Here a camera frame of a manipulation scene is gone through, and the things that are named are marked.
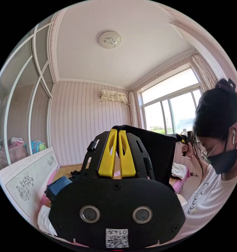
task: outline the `black face mask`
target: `black face mask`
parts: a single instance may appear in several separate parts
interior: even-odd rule
[[[225,151],[227,141],[225,144],[224,152],[215,156],[208,157],[208,160],[210,161],[210,164],[214,168],[217,175],[230,171],[237,160],[237,144],[234,150]]]

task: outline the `wooden floor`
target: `wooden floor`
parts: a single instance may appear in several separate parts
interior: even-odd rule
[[[119,163],[119,157],[116,156],[115,159],[115,172],[120,170],[119,167],[120,163]],[[72,171],[80,171],[82,168],[82,164],[76,164],[76,165],[66,165],[66,166],[61,166],[60,169],[57,171],[56,175],[53,178],[53,181],[58,180],[59,178],[66,176],[67,178],[71,177],[71,173]]]

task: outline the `qr code label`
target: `qr code label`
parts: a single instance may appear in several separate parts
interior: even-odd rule
[[[107,248],[128,248],[128,229],[106,229]]]

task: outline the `earbud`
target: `earbud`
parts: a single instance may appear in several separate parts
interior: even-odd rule
[[[232,133],[233,134],[233,136],[232,136],[232,144],[234,144],[234,142],[235,142],[235,133],[236,133],[235,131],[233,131],[233,133]]]

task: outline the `curtain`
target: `curtain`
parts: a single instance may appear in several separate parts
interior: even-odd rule
[[[215,86],[217,78],[214,75],[211,68],[208,66],[205,60],[198,53],[195,53],[192,55],[192,60],[199,68],[208,88],[212,89]]]
[[[131,122],[133,127],[138,127],[138,119],[136,113],[136,105],[134,100],[134,94],[132,91],[129,92],[129,104],[130,104],[130,112],[131,112]]]

